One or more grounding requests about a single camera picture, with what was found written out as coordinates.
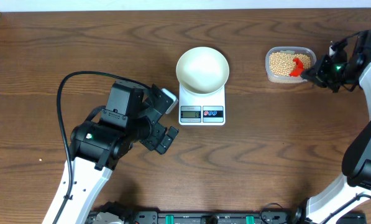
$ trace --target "white wall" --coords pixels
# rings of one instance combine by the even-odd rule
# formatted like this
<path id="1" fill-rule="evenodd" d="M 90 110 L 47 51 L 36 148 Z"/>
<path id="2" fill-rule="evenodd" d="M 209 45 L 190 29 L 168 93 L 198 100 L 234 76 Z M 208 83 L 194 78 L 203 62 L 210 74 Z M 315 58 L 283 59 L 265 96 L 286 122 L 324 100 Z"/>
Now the white wall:
<path id="1" fill-rule="evenodd" d="M 371 0 L 0 0 L 1 12 L 371 7 Z"/>

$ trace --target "plastic container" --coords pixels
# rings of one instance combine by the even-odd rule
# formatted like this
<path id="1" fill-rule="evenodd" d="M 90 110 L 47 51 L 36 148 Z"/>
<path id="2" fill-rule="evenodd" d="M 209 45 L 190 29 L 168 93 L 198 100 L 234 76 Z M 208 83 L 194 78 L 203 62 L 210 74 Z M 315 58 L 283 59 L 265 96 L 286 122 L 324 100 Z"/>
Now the plastic container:
<path id="1" fill-rule="evenodd" d="M 311 59 L 311 65 L 314 65 L 316 62 L 316 56 L 314 52 L 305 47 L 274 47 L 268 51 L 267 56 L 265 56 L 265 69 L 267 70 L 268 79 L 274 83 L 302 83 L 306 82 L 307 80 L 302 79 L 301 77 L 288 77 L 284 75 L 276 75 L 271 71 L 270 68 L 270 55 L 273 53 L 291 50 L 294 51 L 295 54 L 304 54 Z"/>

